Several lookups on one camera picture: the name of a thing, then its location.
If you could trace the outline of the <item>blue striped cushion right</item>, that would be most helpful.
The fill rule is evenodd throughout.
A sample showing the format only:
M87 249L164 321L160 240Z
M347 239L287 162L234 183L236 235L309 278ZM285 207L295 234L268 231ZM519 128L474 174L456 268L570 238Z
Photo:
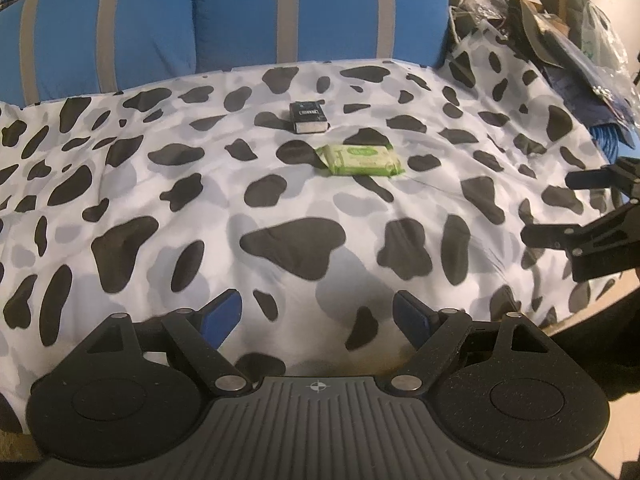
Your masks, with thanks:
M198 70L397 58L442 64L448 0L194 0Z

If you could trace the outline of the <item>blue striped cushion left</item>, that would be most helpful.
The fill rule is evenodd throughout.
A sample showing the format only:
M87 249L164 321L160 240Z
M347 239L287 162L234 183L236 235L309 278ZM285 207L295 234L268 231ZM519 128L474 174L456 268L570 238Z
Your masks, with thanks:
M1 11L1 99L26 106L196 71L193 0L15 0Z

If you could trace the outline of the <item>clutter pile of bags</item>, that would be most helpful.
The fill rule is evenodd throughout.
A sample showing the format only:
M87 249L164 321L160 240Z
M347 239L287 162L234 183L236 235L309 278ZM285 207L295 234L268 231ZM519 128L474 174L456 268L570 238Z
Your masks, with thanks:
M476 24L510 29L611 157L639 154L639 88L627 49L592 0L450 0Z

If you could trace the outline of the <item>black tissue pack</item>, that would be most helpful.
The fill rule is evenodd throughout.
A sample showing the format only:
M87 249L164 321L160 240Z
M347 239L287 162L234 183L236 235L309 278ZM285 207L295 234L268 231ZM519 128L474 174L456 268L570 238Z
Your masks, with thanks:
M297 101L290 104L290 117L296 134L324 133L329 121L318 101Z

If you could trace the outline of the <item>green wet wipes pack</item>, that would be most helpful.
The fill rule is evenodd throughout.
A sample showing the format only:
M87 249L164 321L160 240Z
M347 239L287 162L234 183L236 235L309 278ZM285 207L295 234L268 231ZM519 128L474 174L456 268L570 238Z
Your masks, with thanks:
M385 145L328 144L316 153L334 176L395 177L404 172L395 151Z

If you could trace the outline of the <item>cow print bed sheet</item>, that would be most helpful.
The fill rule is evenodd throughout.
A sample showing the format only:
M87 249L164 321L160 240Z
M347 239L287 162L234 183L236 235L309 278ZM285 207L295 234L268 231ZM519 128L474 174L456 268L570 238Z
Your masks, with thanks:
M290 104L318 101L324 133ZM317 148L385 145L404 172L334 176ZM577 284L532 223L612 207L565 176L603 156L536 68L482 26L438 70L399 61L258 66L1 107L1 428L107 315L243 312L224 354L251 378L378 374L408 344L405 289L435 309L548 326L612 278Z

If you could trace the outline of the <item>blue striped cushion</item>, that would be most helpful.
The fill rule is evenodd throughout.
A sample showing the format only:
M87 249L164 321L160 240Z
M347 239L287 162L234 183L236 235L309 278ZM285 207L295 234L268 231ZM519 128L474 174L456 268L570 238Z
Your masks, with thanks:
M194 0L198 70L397 58L442 64L448 0Z
M196 71L193 0L15 0L1 11L1 99L26 106Z

